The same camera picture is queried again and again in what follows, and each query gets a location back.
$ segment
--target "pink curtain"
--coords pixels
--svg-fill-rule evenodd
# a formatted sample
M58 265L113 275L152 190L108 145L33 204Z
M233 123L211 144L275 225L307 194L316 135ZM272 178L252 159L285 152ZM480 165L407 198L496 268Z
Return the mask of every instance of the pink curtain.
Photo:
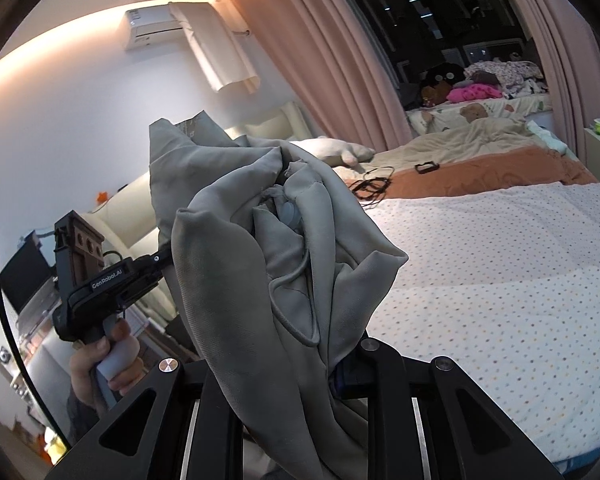
M413 138L346 0L231 1L328 136L379 152Z
M538 48L554 106L555 134L584 158L584 131L600 117L600 50L567 0L514 0Z

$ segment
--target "window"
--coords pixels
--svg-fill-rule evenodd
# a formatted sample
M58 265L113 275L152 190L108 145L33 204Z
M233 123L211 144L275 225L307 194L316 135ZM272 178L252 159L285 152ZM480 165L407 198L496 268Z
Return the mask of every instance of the window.
M442 62L517 59L526 38L507 0L355 0L403 83Z

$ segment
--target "brown teddy bear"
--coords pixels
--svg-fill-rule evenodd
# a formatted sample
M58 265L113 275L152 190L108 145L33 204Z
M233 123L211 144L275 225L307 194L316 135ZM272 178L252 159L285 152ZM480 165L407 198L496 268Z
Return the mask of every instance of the brown teddy bear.
M473 123L476 119L485 119L489 117L484 106L478 103L472 103L460 109L460 115L466 119L468 123Z
M422 95L422 103L427 107L441 105L446 101L446 96L451 92L452 86L442 80L435 86L425 86L420 94Z

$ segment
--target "black phone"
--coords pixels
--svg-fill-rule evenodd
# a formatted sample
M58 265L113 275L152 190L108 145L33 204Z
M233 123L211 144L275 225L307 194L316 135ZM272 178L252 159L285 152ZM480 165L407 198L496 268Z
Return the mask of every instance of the black phone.
M419 174L425 174L425 173L430 173L431 171L436 171L440 168L440 165L437 164L436 162L433 162L432 160L430 160L429 162L424 162L422 164L416 164L414 166L414 168L416 169L416 171Z

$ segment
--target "orange blanket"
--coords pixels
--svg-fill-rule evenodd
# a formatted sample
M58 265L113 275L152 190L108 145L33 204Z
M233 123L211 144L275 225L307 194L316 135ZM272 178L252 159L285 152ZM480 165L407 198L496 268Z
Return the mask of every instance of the orange blanket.
M351 186L355 181L345 181ZM595 177L580 162L561 156L554 150L528 146L507 153L483 155L441 164L438 170L418 174L402 170L391 177L384 198L426 198L462 196L513 186L532 186L561 182L593 184ZM359 193L360 200L365 199Z

